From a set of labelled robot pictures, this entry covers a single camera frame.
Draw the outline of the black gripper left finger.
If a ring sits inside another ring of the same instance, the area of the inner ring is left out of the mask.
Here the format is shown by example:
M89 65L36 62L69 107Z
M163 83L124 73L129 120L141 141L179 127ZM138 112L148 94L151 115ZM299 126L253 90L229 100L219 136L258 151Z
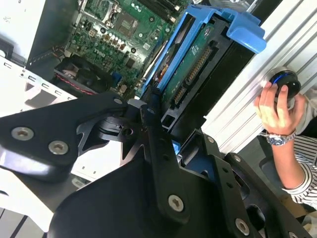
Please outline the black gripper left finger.
M59 182L68 177L80 155L107 141L120 141L120 168L143 161L154 210L186 224L190 212L182 200L180 168L159 112L160 93L150 87L135 103L105 92L6 116L0 120L0 165L41 181Z

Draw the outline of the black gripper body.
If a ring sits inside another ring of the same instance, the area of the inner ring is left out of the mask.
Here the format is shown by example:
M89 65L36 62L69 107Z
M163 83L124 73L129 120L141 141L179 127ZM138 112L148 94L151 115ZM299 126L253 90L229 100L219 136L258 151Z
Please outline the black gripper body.
M56 210L50 238L235 238L220 205L211 166L180 171L183 204L190 210L186 224L173 222L154 210L146 164L137 160L67 197Z

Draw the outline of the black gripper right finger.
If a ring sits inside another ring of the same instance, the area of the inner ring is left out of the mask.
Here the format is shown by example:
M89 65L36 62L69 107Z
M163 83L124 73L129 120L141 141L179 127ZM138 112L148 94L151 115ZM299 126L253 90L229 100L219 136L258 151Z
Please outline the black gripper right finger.
M236 153L221 155L212 137L195 129L180 154L181 167L196 176L190 195L198 197L197 237L310 237L250 166Z

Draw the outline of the person's hand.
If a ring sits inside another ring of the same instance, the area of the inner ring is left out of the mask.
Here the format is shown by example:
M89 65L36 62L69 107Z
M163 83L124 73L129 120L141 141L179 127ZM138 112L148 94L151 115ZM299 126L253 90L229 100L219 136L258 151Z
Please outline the person's hand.
M256 97L254 106L257 115L268 133L290 135L299 125L305 111L306 98L298 94L294 97L294 107L288 109L288 87L282 86L277 102L274 101L278 86L267 82L261 94Z

